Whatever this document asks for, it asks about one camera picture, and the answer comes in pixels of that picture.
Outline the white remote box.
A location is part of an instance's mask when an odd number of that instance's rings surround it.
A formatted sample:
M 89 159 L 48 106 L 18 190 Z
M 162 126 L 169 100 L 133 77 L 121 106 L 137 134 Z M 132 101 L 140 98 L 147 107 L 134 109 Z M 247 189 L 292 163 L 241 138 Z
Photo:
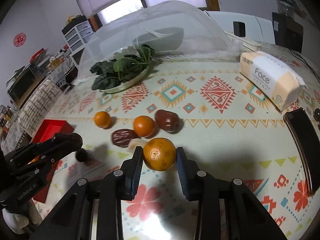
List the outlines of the white remote box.
M 242 40 L 242 47 L 244 51 L 261 51 L 261 44 L 255 41 Z

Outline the white drawer unit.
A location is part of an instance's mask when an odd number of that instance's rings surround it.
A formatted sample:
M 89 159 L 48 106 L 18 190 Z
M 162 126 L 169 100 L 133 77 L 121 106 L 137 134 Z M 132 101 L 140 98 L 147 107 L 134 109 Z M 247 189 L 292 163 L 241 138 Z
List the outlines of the white drawer unit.
M 73 53 L 88 43 L 94 31 L 87 18 L 79 15 L 71 19 L 71 22 L 62 29 L 62 33 L 68 48 Z

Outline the red tray box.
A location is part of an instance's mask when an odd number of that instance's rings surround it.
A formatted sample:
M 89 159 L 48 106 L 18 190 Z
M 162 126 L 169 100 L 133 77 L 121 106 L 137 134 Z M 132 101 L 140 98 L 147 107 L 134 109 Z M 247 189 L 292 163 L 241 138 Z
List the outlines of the red tray box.
M 33 143 L 45 142 L 44 149 L 48 151 L 53 148 L 52 138 L 56 133 L 72 132 L 74 132 L 74 128 L 66 120 L 44 119 L 35 137 L 33 138 Z M 49 166 L 50 171 L 46 176 L 47 185 L 33 197 L 33 200 L 41 203 L 46 202 L 54 172 L 56 168 L 60 167 L 61 165 L 61 160 L 56 161 L 55 163 L 51 163 L 51 165 Z

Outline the wrinkled red date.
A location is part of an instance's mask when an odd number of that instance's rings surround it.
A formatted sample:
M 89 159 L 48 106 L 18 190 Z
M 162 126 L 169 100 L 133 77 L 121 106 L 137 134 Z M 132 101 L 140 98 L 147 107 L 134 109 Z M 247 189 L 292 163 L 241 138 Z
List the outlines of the wrinkled red date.
M 139 136 L 132 129 L 118 129 L 111 135 L 112 144 L 118 147 L 127 147 L 132 139 L 137 139 Z

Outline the water bottle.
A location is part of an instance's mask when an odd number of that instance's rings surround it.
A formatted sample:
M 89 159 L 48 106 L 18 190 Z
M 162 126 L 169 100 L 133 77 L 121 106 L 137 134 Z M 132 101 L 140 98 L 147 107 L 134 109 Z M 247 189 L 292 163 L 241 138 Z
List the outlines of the water bottle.
M 277 0 L 278 12 L 289 18 L 293 18 L 295 12 L 294 0 Z

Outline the dark round plum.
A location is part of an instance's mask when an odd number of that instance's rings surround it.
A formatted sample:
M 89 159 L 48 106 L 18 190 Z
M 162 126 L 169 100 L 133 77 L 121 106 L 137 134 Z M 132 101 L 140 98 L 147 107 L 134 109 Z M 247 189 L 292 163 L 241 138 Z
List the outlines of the dark round plum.
M 319 108 L 316 108 L 314 111 L 313 111 L 313 118 L 316 122 L 320 123 L 320 109 Z

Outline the patterned chair back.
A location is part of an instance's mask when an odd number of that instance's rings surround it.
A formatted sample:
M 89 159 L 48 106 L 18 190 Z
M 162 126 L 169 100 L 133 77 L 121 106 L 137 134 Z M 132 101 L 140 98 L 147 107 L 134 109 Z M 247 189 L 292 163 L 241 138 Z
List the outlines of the patterned chair back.
M 41 83 L 20 110 L 18 124 L 26 133 L 34 137 L 44 118 L 61 95 L 62 90 L 51 80 Z

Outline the glossy red jujube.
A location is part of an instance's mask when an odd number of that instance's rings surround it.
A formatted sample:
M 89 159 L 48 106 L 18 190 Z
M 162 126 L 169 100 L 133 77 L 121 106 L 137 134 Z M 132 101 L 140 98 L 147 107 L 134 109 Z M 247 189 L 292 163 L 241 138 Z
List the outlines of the glossy red jujube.
M 155 113 L 155 122 L 160 129 L 168 133 L 176 132 L 180 125 L 178 115 L 164 109 L 160 109 Z

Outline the microwave oven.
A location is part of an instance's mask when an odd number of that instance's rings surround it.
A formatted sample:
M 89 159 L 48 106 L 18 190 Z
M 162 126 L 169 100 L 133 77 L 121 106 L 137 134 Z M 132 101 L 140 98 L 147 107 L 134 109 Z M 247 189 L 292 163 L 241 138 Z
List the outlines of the microwave oven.
M 21 68 L 7 83 L 7 94 L 17 108 L 21 108 L 27 97 L 42 80 L 42 74 L 35 68 Z

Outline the red paper wall decoration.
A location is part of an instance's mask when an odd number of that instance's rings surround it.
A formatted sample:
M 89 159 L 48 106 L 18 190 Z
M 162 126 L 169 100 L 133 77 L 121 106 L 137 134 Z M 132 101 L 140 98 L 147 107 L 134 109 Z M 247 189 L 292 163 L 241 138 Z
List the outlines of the red paper wall decoration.
M 25 33 L 18 33 L 13 40 L 13 44 L 15 47 L 21 47 L 26 42 L 27 36 Z

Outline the plate of spinach leaves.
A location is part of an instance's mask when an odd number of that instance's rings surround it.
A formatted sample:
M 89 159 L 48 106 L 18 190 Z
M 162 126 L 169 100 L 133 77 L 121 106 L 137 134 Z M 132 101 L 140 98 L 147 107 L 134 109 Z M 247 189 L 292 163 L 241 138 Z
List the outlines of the plate of spinach leaves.
M 135 54 L 115 53 L 114 58 L 95 63 L 90 68 L 96 75 L 91 89 L 114 94 L 140 81 L 149 70 L 155 50 L 143 44 L 135 51 Z

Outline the large orange mandarin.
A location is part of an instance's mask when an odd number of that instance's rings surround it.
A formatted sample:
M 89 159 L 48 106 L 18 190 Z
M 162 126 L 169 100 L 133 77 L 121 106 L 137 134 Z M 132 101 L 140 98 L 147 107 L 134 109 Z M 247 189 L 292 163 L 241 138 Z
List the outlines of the large orange mandarin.
M 176 147 L 167 138 L 151 139 L 143 148 L 143 159 L 146 166 L 154 171 L 166 171 L 176 161 Z

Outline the small orange mandarin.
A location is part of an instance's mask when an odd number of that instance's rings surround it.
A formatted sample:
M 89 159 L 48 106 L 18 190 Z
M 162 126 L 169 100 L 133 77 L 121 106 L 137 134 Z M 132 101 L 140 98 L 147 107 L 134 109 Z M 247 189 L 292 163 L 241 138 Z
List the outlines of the small orange mandarin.
M 94 123 L 100 128 L 108 128 L 111 125 L 111 117 L 106 111 L 99 111 L 94 115 Z

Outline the patterned tablecloth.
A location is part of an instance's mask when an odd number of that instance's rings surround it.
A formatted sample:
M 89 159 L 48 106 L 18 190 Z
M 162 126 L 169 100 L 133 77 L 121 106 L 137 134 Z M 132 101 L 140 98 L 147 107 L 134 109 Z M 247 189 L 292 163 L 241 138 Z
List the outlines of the patterned tablecloth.
M 307 198 L 303 164 L 283 115 L 302 107 L 319 135 L 313 118 L 319 108 L 319 81 L 291 50 L 267 43 L 263 51 L 288 64 L 307 84 L 297 102 L 282 112 L 234 62 L 163 59 L 127 91 L 102 95 L 91 90 L 89 81 L 63 93 L 46 119 L 75 127 L 95 160 L 81 164 L 72 153 L 58 162 L 46 203 L 35 201 L 41 216 L 79 178 L 104 178 L 131 158 L 131 150 L 112 144 L 112 132 L 133 129 L 135 118 L 154 118 L 164 109 L 176 113 L 182 124 L 176 134 L 158 130 L 155 138 L 182 146 L 200 169 L 216 178 L 242 179 L 287 239 L 301 239 L 319 210 L 319 190 Z M 94 124 L 99 111 L 116 119 L 109 129 Z M 175 167 L 156 172 L 143 165 L 135 200 L 121 205 L 125 239 L 193 239 L 197 202 L 185 199 Z

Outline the black smartphone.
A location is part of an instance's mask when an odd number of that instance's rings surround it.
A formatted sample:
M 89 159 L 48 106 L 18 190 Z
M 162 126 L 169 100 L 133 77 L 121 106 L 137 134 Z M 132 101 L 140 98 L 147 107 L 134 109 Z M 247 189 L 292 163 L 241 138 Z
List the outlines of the black smartphone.
M 308 195 L 314 196 L 319 189 L 319 137 L 303 108 L 285 113 L 283 119 L 302 160 Z

